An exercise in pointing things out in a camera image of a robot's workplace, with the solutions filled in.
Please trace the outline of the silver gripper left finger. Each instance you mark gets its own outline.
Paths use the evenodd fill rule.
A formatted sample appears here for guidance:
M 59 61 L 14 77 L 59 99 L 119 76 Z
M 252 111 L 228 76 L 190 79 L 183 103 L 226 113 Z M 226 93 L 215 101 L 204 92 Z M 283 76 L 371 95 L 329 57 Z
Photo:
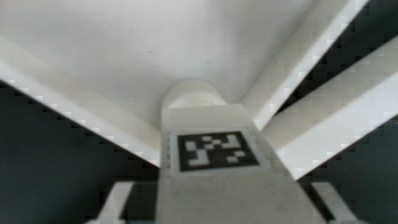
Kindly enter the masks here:
M 155 181 L 116 182 L 98 216 L 85 224 L 155 224 L 156 190 Z

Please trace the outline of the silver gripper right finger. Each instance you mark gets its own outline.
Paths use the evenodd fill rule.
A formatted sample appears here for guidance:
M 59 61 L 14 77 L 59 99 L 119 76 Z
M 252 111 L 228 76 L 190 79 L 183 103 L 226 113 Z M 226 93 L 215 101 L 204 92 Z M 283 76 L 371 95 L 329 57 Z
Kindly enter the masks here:
M 357 218 L 329 182 L 313 182 L 307 186 L 307 194 L 315 207 L 322 212 L 325 224 L 370 224 Z

